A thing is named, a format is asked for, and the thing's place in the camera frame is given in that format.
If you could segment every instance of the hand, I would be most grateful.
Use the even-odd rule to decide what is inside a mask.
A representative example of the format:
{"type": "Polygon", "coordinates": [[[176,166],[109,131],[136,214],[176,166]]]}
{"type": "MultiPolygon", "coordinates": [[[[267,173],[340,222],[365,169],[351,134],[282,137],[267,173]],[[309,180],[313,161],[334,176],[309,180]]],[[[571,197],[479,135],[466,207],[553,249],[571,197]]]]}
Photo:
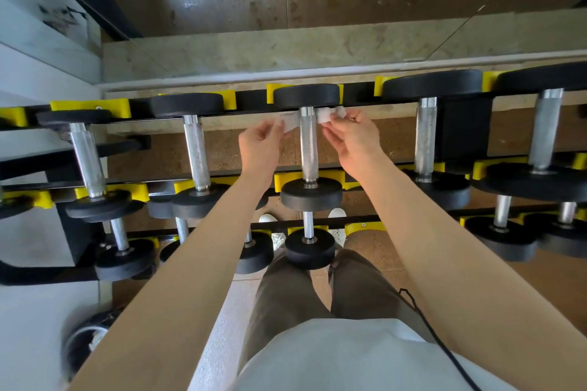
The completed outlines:
{"type": "Polygon", "coordinates": [[[361,182],[377,158],[387,158],[379,143],[379,130],[363,110],[348,108],[346,117],[331,114],[322,124],[325,138],[338,152],[342,168],[361,182]]]}
{"type": "Polygon", "coordinates": [[[285,124],[282,119],[268,119],[247,128],[238,136],[241,149],[242,175],[259,181],[266,190],[279,162],[279,144],[285,124]]]}

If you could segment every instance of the white shirt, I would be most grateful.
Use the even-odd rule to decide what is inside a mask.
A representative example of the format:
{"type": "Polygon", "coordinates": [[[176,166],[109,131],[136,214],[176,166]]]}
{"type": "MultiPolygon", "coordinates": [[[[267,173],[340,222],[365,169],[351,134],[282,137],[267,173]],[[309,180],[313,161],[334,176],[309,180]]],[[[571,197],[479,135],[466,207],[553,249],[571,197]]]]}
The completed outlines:
{"type": "MultiPolygon", "coordinates": [[[[511,385],[455,354],[483,391],[511,385]]],[[[442,349],[397,319],[310,320],[258,352],[231,390],[470,391],[442,349]]]]}

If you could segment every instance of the black cord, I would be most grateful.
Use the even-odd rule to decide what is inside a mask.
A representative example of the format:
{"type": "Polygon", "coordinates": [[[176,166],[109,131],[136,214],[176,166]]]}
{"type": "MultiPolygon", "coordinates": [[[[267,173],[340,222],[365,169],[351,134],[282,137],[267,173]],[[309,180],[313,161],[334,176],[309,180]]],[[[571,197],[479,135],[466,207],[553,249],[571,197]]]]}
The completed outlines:
{"type": "Polygon", "coordinates": [[[452,364],[455,366],[455,368],[457,368],[459,373],[461,373],[461,376],[463,376],[463,379],[465,379],[465,381],[469,384],[471,389],[474,389],[475,391],[481,391],[481,388],[474,382],[473,379],[471,379],[471,376],[464,370],[464,368],[459,363],[459,361],[456,359],[456,357],[446,347],[446,345],[443,343],[443,341],[436,335],[436,332],[434,331],[434,329],[432,329],[432,327],[430,326],[430,323],[428,322],[428,320],[426,320],[426,317],[424,316],[424,314],[422,313],[422,311],[420,310],[418,305],[415,304],[415,299],[414,299],[414,297],[412,297],[412,294],[410,294],[410,291],[402,288],[399,291],[400,295],[402,292],[405,292],[408,295],[408,297],[410,297],[410,299],[412,299],[412,305],[414,306],[414,310],[422,318],[422,321],[424,322],[424,324],[426,325],[426,327],[430,331],[430,334],[432,334],[432,337],[434,338],[434,340],[436,340],[436,343],[438,343],[438,346],[440,346],[440,348],[444,351],[444,353],[449,357],[452,364]]]}

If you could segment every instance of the brown pants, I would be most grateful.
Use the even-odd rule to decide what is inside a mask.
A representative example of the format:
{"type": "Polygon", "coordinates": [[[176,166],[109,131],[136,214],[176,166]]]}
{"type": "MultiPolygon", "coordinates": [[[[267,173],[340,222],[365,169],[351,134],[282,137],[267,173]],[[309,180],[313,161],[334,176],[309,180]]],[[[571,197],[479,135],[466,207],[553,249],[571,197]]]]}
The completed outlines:
{"type": "Polygon", "coordinates": [[[414,309],[373,264],[356,252],[342,249],[330,265],[330,311],[314,290],[310,273],[292,266],[283,253],[280,255],[276,255],[260,281],[239,373],[273,337],[313,318],[397,318],[427,342],[434,341],[414,309]]]}

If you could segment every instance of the white wipe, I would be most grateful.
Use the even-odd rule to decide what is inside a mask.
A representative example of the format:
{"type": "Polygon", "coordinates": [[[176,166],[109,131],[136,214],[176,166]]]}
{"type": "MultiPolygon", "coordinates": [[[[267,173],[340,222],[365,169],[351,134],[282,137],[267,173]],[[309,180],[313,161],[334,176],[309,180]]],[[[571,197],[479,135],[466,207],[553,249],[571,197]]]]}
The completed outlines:
{"type": "MultiPolygon", "coordinates": [[[[316,115],[316,122],[319,124],[330,122],[330,114],[335,113],[339,115],[341,118],[346,116],[345,108],[341,105],[337,107],[320,107],[314,109],[314,113],[316,115]]],[[[299,111],[297,112],[287,112],[281,113],[279,117],[283,120],[285,124],[285,129],[283,133],[287,133],[290,130],[293,130],[296,127],[299,127],[299,111]]]]}

